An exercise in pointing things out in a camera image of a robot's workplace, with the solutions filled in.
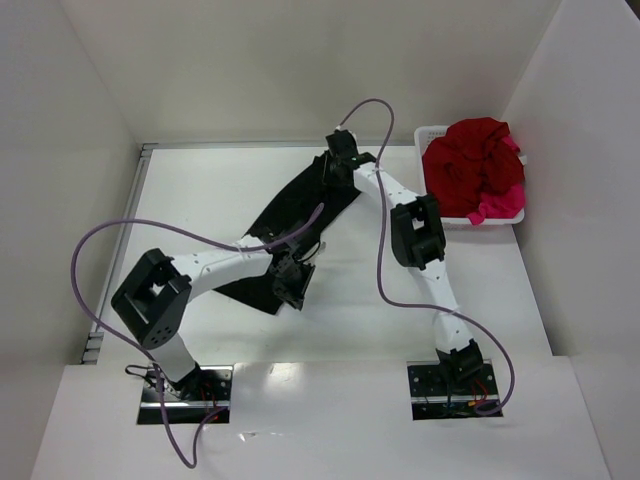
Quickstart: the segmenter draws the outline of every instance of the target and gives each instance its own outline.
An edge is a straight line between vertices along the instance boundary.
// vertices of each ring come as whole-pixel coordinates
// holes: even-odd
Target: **laundry basket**
[[[424,179],[424,170],[422,169],[422,155],[433,141],[433,139],[442,137],[447,133],[448,125],[432,125],[430,127],[419,127],[413,134],[416,149],[416,159],[422,179]],[[525,155],[519,155],[522,164],[526,164],[527,157]],[[427,193],[427,186],[423,182],[420,182],[421,193]],[[520,213],[514,218],[487,218],[478,227],[490,226],[490,225],[512,225],[514,223],[520,223],[524,219],[524,208],[520,210]],[[477,228],[471,224],[468,218],[456,218],[456,217],[442,217],[442,224],[445,228]]]

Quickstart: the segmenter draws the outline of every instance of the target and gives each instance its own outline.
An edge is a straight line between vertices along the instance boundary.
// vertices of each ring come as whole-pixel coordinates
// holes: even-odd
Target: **white laundry basket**
[[[419,127],[413,134],[416,149],[416,159],[420,173],[422,174],[422,182],[420,182],[421,193],[427,193],[427,186],[424,182],[424,170],[422,169],[422,155],[433,141],[433,139],[442,137],[447,133],[448,125],[432,125],[430,127]],[[527,157],[525,155],[519,156],[522,164],[527,163]],[[524,208],[520,210],[518,215],[514,218],[487,218],[478,227],[488,225],[512,225],[514,223],[520,223],[524,219]],[[455,217],[442,217],[442,224],[445,228],[464,228],[473,227],[471,221],[468,218],[455,218]]]

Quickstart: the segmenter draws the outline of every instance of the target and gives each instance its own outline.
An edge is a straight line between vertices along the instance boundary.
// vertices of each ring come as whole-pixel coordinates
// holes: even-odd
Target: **wall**
[[[517,235],[538,306],[620,479],[640,465],[638,78],[624,0],[564,0],[504,115],[529,156]]]
[[[140,142],[318,139],[368,96],[400,139],[498,115],[557,3],[62,0]]]
[[[137,147],[57,2],[0,2],[0,65],[0,476],[21,480],[89,330],[71,251],[123,211]],[[115,233],[82,260],[94,304]]]

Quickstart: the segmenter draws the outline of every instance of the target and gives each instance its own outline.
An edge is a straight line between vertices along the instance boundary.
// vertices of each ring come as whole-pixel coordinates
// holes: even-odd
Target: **table surface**
[[[136,216],[233,241],[320,151],[156,150]],[[419,190],[411,147],[389,149],[385,166]],[[122,369],[141,357],[107,335],[98,365],[66,368],[32,478],[609,478],[571,364],[551,355],[510,227],[447,232],[463,311],[514,359],[518,380],[504,418],[411,420],[406,361],[434,358],[431,317],[378,298],[379,222],[361,196],[326,231],[302,312],[269,316],[215,292],[189,306],[181,332],[196,359],[235,364],[231,423],[205,428],[196,470],[181,465],[162,426],[135,424],[141,382]],[[119,275],[156,246],[172,254],[200,247],[134,227]],[[419,300],[404,269],[388,254],[385,262],[390,295]],[[104,318],[122,327],[110,309]],[[506,362],[477,339],[504,394]],[[173,429],[190,457],[195,426]]]

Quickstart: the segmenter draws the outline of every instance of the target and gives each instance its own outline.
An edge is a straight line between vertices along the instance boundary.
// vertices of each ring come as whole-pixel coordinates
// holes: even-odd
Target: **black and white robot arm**
[[[301,309],[315,268],[308,255],[316,251],[322,230],[361,192],[380,203],[374,157],[359,154],[354,137],[347,131],[336,131],[327,141],[329,150],[274,198],[237,245],[268,244],[306,221],[310,209],[322,201],[325,209],[307,234],[283,247],[252,253],[212,249],[169,257],[153,249],[141,257],[114,294],[114,310],[138,343],[154,356],[182,398],[190,398],[202,381],[202,371],[178,334],[191,300],[217,289],[270,313],[274,301],[278,306],[288,303]],[[456,311],[458,303],[447,276],[446,240],[435,198],[417,195],[384,170],[380,174],[396,260],[407,267],[425,297]],[[267,303],[256,303],[256,298]],[[437,313],[433,326],[447,381],[455,384],[473,378],[482,367],[482,355],[467,325],[451,314]]]

